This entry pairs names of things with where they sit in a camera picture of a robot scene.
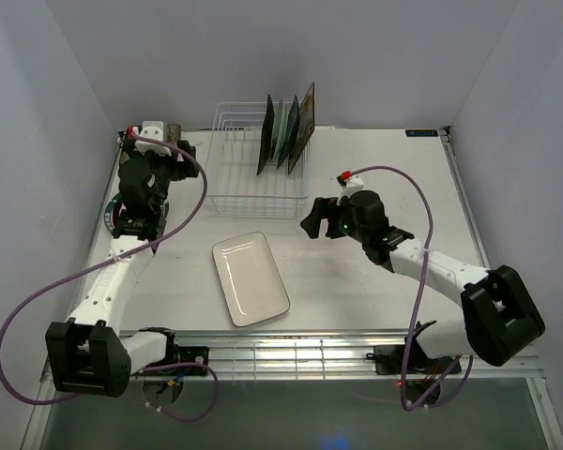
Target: plate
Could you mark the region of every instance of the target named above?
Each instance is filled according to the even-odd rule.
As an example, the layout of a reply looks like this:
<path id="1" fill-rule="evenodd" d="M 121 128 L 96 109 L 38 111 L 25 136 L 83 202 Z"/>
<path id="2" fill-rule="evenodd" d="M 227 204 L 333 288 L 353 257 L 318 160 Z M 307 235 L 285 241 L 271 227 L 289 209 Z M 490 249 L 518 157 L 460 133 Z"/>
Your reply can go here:
<path id="1" fill-rule="evenodd" d="M 273 119 L 273 133 L 271 134 L 271 159 L 273 159 L 273 156 L 275 155 L 275 149 L 278 145 L 280 125 L 282 124 L 283 113 L 283 98 L 280 98 L 278 107 L 275 109 L 275 118 Z"/>
<path id="2" fill-rule="evenodd" d="M 283 147 L 280 151 L 280 156 L 278 157 L 278 167 L 280 167 L 288 155 L 290 150 L 294 146 L 297 140 L 298 134 L 298 124 L 300 123 L 300 111 L 298 110 L 298 97 L 294 96 L 294 101 L 292 102 L 292 108 L 290 108 L 290 113 L 288 114 L 288 121 L 285 126 L 285 138 L 283 141 Z"/>
<path id="3" fill-rule="evenodd" d="M 288 121 L 288 113 L 288 107 L 285 103 L 283 103 L 281 105 L 280 133 L 278 134 L 278 143 L 275 147 L 275 155 L 273 156 L 274 158 L 276 158 L 280 154 L 280 151 L 283 147 L 283 142 L 285 140 L 285 126 Z"/>
<path id="4" fill-rule="evenodd" d="M 261 174 L 267 160 L 271 156 L 271 133 L 273 132 L 274 119 L 275 112 L 273 111 L 273 101 L 271 100 L 271 96 L 266 96 L 266 113 L 263 128 L 261 129 L 261 151 L 259 154 L 259 166 L 256 171 L 257 175 Z"/>
<path id="5" fill-rule="evenodd" d="M 264 321 L 290 308 L 282 277 L 261 232 L 219 242 L 213 247 L 213 257 L 235 326 Z"/>
<path id="6" fill-rule="evenodd" d="M 315 83 L 311 83 L 311 87 L 304 96 L 300 104 L 300 125 L 298 126 L 297 141 L 294 143 L 290 155 L 288 156 L 288 175 L 292 173 L 294 166 L 297 165 L 298 159 L 307 142 L 315 131 Z"/>

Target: glass panel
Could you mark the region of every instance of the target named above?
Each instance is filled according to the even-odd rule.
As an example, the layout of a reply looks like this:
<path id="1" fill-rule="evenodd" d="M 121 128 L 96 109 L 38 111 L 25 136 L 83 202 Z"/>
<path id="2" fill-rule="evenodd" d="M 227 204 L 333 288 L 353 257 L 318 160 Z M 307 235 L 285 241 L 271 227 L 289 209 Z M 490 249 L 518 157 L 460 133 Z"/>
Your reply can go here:
<path id="1" fill-rule="evenodd" d="M 456 381 L 447 381 L 445 392 Z M 200 413 L 212 385 L 186 382 L 173 409 Z M 81 396 L 52 407 L 43 449 L 429 448 L 546 449 L 524 379 L 470 380 L 449 405 L 404 412 L 396 382 L 223 382 L 202 422 L 184 425 L 143 406 L 142 384 L 119 399 Z"/>

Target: white table surface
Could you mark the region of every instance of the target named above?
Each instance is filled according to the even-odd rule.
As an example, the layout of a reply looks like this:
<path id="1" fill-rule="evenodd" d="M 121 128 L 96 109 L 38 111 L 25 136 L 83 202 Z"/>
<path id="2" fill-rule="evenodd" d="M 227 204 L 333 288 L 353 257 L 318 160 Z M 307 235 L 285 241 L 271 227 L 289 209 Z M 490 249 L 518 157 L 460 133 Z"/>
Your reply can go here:
<path id="1" fill-rule="evenodd" d="M 210 132 L 184 133 L 206 161 Z M 318 127 L 311 141 L 311 196 L 296 219 L 214 216 L 204 208 L 178 235 L 160 245 L 126 308 L 121 329 L 164 326 L 192 331 L 331 331 L 404 329 L 413 307 L 417 282 L 373 265 L 348 239 L 310 240 L 298 226 L 315 197 L 340 193 L 335 177 L 345 170 L 384 164 L 411 174 L 425 192 L 434 214 L 432 247 L 472 264 L 480 264 L 464 210 L 439 138 L 406 138 L 404 130 L 351 130 Z M 410 184 L 390 172 L 363 175 L 367 188 L 379 193 L 390 223 L 421 240 L 427 220 Z M 117 192 L 114 178 L 111 196 Z M 198 200 L 201 181 L 185 180 L 170 188 L 167 231 L 181 222 Z M 219 241 L 262 232 L 290 297 L 290 310 L 278 318 L 237 328 L 232 324 L 211 249 Z M 111 236 L 102 223 L 90 257 L 104 259 Z M 84 293 L 95 275 L 88 276 Z M 426 290 L 422 321 L 462 317 L 448 298 Z"/>

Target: white rectangular plate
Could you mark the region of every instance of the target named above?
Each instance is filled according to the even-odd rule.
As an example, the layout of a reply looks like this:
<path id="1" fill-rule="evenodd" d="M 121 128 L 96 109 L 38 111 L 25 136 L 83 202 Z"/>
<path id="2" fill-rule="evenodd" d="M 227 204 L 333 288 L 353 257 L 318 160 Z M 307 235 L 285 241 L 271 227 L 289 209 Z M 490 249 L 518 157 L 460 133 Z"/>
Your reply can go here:
<path id="1" fill-rule="evenodd" d="M 290 308 L 280 272 L 261 232 L 219 242 L 213 247 L 213 257 L 235 326 L 264 321 Z"/>

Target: black plate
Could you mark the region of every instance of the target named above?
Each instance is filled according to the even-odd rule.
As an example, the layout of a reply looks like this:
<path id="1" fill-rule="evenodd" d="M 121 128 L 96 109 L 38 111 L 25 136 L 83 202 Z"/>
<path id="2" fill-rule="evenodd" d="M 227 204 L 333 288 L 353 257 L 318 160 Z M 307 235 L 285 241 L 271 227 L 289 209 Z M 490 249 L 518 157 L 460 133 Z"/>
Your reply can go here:
<path id="1" fill-rule="evenodd" d="M 263 121 L 263 128 L 261 129 L 261 153 L 259 156 L 259 168 L 256 171 L 260 175 L 265 168 L 266 161 L 271 154 L 271 134 L 273 133 L 273 120 L 275 119 L 275 112 L 273 111 L 273 100 L 271 96 L 266 96 L 266 113 L 265 120 Z"/>
<path id="2" fill-rule="evenodd" d="M 294 101 L 292 102 L 292 108 L 290 108 L 290 113 L 288 114 L 288 122 L 285 127 L 285 140 L 283 142 L 283 147 L 280 151 L 280 156 L 278 157 L 278 167 L 280 167 L 288 155 L 290 155 L 290 150 L 294 147 L 294 143 L 297 141 L 298 135 L 298 125 L 300 124 L 300 111 L 298 110 L 298 97 L 294 96 Z"/>
<path id="3" fill-rule="evenodd" d="M 307 142 L 315 131 L 315 83 L 311 84 L 307 95 L 304 96 L 300 105 L 300 125 L 298 126 L 297 141 L 292 147 L 292 151 L 288 156 L 288 174 L 292 173 L 294 166 L 297 165 L 298 159 Z"/>

